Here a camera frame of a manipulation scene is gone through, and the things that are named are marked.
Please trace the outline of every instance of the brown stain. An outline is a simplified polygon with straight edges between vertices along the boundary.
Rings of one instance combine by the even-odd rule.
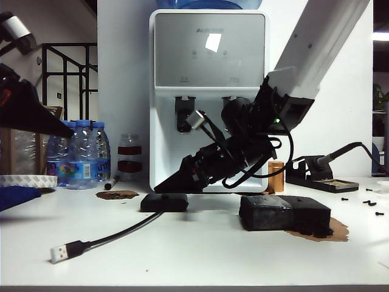
[[[96,196],[104,200],[122,200],[132,199],[135,196],[139,196],[139,194],[132,190],[112,190],[108,192],[99,192]]]
[[[303,235],[296,231],[285,230],[287,233],[292,234],[293,236],[302,237],[307,240],[312,240],[314,242],[347,242],[349,231],[348,226],[344,225],[342,222],[332,218],[329,220],[329,227],[334,231],[334,233],[325,238],[317,238],[313,235]]]

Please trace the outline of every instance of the black block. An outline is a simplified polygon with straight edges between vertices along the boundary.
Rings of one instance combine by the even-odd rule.
[[[239,216],[249,231],[292,230],[316,237],[332,234],[330,208],[303,196],[242,196]]]

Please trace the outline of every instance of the white table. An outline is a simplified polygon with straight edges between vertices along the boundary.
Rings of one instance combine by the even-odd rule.
[[[382,179],[349,180],[360,183],[358,192],[286,184],[282,193],[330,207],[331,216],[348,226],[348,242],[247,232],[239,222],[238,195],[189,195],[186,213],[165,213],[132,234],[53,265],[50,248],[102,238],[150,215],[139,212],[147,192],[139,186],[116,184],[113,190],[133,189],[141,196],[110,201],[95,196],[102,185],[58,188],[0,213],[1,290],[389,291],[389,195],[365,191],[377,189],[375,181]]]

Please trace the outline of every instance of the bottle cap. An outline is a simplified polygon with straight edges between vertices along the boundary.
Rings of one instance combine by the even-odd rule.
[[[75,122],[67,122],[67,126],[68,126],[70,129],[74,129],[74,128],[75,128]]]
[[[75,125],[77,127],[89,127],[91,125],[90,120],[76,120]]]
[[[104,128],[105,124],[104,124],[104,122],[93,122],[93,127],[94,128]]]

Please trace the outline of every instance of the tape roll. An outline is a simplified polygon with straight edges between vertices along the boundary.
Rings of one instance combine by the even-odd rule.
[[[0,187],[56,187],[57,177],[52,175],[0,175]]]

